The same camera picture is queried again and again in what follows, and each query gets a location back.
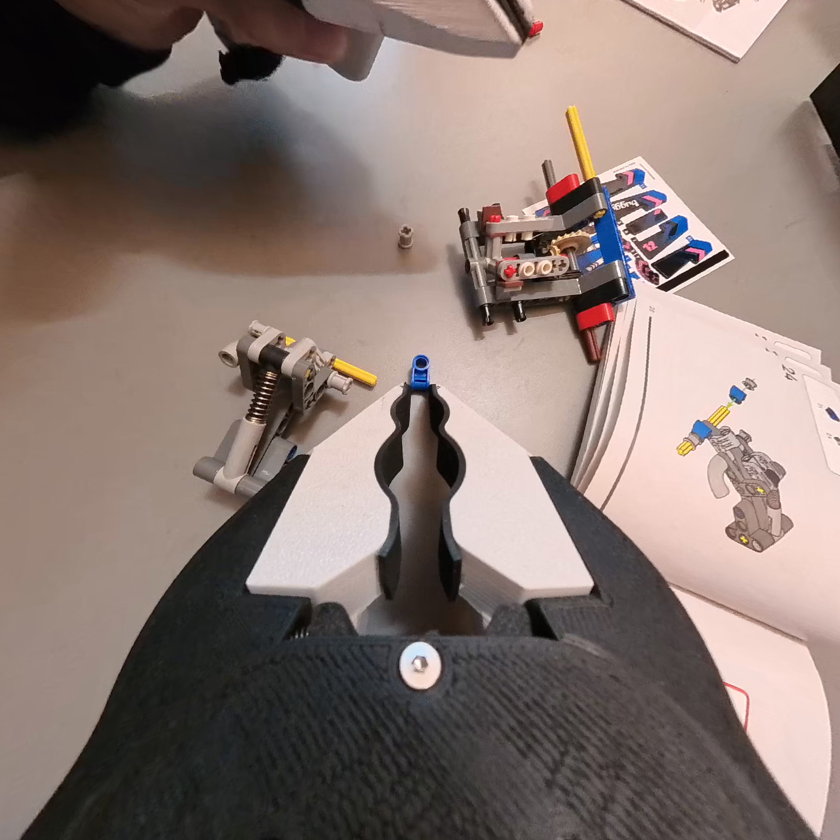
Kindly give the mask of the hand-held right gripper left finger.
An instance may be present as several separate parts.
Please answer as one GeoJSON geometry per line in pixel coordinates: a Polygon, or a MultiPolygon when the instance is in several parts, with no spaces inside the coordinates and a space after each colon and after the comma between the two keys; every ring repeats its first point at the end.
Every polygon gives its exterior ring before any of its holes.
{"type": "Polygon", "coordinates": [[[372,604],[400,578],[398,499],[411,389],[396,386],[316,446],[261,550],[251,594],[335,603],[364,627],[372,604]]]}

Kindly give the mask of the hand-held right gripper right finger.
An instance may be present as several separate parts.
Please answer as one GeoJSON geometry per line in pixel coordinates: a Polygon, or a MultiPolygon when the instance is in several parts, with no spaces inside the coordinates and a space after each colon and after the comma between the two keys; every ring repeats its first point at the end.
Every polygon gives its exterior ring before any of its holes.
{"type": "Polygon", "coordinates": [[[595,582],[530,453],[448,388],[431,385],[439,491],[437,574],[456,634],[482,634],[501,607],[589,596],[595,582]]]}

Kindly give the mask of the grey lego suspension assembly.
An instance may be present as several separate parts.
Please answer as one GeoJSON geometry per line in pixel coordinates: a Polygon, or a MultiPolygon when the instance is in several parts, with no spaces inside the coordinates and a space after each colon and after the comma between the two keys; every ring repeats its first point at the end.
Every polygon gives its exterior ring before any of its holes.
{"type": "Polygon", "coordinates": [[[346,396],[355,383],[374,387],[377,376],[310,338],[252,321],[246,332],[218,352],[236,369],[252,396],[244,416],[229,427],[213,456],[197,460],[194,477],[230,495],[252,498],[293,460],[298,447],[288,427],[306,418],[329,391],[346,396]]]}

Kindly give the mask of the open lego instruction booklet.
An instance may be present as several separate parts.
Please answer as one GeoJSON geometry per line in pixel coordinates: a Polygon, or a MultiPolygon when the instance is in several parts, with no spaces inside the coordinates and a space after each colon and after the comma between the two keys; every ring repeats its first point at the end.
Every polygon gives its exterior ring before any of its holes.
{"type": "Polygon", "coordinates": [[[638,288],[607,338],[573,484],[671,584],[838,645],[838,415],[814,349],[638,288]]]}

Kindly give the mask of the grey lego chassis assembly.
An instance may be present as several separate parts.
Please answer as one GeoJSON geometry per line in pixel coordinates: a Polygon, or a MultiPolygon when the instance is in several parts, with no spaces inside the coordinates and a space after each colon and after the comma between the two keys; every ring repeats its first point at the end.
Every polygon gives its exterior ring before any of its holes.
{"type": "Polygon", "coordinates": [[[587,360],[602,358],[599,332],[614,323],[616,308],[632,300],[629,276],[613,205],[595,173],[575,106],[565,113],[580,173],[556,177],[545,160],[547,211],[504,214],[498,203],[474,215],[458,210],[458,234],[474,306],[484,326],[508,307],[515,322],[529,309],[569,302],[587,360]]]}

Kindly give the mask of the lego sticker sheet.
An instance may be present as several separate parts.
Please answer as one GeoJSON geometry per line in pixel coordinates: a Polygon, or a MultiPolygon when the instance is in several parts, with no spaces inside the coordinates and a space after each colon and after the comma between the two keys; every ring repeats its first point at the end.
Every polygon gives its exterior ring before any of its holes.
{"type": "Polygon", "coordinates": [[[732,260],[664,178],[640,156],[599,174],[610,197],[632,286],[673,292],[732,260]]]}

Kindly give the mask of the person's left hand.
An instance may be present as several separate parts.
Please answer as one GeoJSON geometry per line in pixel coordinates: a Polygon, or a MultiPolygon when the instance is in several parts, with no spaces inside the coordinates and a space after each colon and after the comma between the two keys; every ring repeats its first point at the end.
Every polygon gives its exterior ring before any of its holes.
{"type": "Polygon", "coordinates": [[[59,1],[78,19],[123,43],[173,47],[203,17],[214,18],[236,44],[332,65],[344,58],[349,31],[283,1],[59,1]]]}

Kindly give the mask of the closed white instruction booklet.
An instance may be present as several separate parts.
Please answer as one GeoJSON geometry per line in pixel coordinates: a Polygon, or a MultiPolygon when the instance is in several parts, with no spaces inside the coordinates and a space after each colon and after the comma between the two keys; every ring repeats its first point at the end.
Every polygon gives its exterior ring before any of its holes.
{"type": "Polygon", "coordinates": [[[785,1],[626,1],[731,62],[740,62],[785,1]]]}

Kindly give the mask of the white sheet with red outline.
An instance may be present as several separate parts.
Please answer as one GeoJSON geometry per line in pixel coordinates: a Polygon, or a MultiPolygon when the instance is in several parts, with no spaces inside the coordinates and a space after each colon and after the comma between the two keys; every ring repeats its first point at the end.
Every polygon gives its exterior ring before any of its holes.
{"type": "Polygon", "coordinates": [[[823,683],[801,641],[677,587],[753,747],[816,835],[832,770],[823,683]]]}

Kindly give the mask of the dark box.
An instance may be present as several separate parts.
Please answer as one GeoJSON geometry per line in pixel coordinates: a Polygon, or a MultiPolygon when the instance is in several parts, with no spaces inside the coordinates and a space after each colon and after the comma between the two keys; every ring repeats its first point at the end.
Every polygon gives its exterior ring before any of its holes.
{"type": "Polygon", "coordinates": [[[820,82],[810,96],[812,105],[822,122],[831,145],[839,156],[839,78],[840,66],[837,65],[820,82]]]}

